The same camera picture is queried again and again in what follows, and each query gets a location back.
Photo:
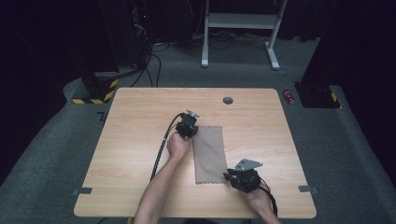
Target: hazard tape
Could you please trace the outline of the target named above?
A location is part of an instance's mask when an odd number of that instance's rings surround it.
[[[109,85],[108,90],[106,92],[103,92],[103,95],[105,96],[103,99],[98,99],[98,98],[72,98],[73,103],[77,105],[85,105],[85,104],[95,104],[95,105],[100,105],[100,104],[106,104],[108,101],[111,99],[111,97],[114,94],[114,90],[116,89],[117,83],[119,81],[116,79],[112,81]]]

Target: gray carpet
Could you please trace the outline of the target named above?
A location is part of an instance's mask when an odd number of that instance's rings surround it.
[[[308,184],[318,189],[313,219],[282,219],[283,223],[396,223],[396,192],[370,149],[340,87],[331,86],[342,108],[302,107],[293,87],[300,81],[318,41],[277,40],[281,69],[272,70],[261,38],[234,43],[227,49],[209,49],[209,67],[201,68],[201,48],[166,44],[154,47],[162,60],[160,87],[273,88],[281,97],[291,90],[296,104],[281,98]],[[211,41],[217,47],[224,43]],[[155,79],[159,63],[148,66]],[[123,77],[117,86],[129,87],[137,75]],[[107,105],[74,105],[71,96],[80,80],[64,87],[68,102],[37,134],[0,188],[0,223],[97,223],[99,217],[73,213],[92,154],[103,128]],[[145,73],[136,87],[149,87]],[[164,218],[162,223],[182,223]],[[218,223],[243,223],[216,219]],[[109,218],[103,223],[126,223]]]

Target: cloth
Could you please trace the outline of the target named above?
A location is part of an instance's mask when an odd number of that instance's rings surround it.
[[[197,184],[227,183],[222,127],[200,126],[193,141],[195,182]]]

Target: black device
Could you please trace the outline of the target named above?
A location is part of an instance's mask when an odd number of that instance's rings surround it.
[[[226,180],[230,181],[231,186],[235,189],[250,193],[255,189],[262,189],[270,198],[274,214],[277,216],[277,206],[274,196],[265,181],[259,176],[255,167],[262,166],[262,163],[257,161],[250,161],[243,159],[236,166],[235,169],[227,169],[228,174],[223,173]],[[260,186],[261,182],[268,188],[265,189]]]
[[[257,189],[262,182],[257,171],[254,169],[247,171],[235,171],[227,169],[228,174],[224,174],[226,180],[230,181],[231,186],[235,189],[249,193]]]
[[[196,116],[193,113],[191,114],[190,111],[189,114],[181,114],[181,122],[176,125],[176,130],[183,138],[191,138],[197,134],[198,127],[195,126]]]

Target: metal frame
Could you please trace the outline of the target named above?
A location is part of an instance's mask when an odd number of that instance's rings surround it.
[[[288,0],[283,0],[278,13],[273,15],[257,15],[257,14],[227,14],[227,13],[209,13],[210,0],[206,0],[205,6],[205,34],[204,44],[202,50],[202,67],[209,66],[209,48],[208,36],[209,27],[230,27],[230,28],[248,28],[248,29],[272,29],[271,38],[269,42],[265,42],[264,47],[268,52],[271,65],[274,70],[280,68],[277,61],[274,44],[282,22],[283,13],[286,8]]]

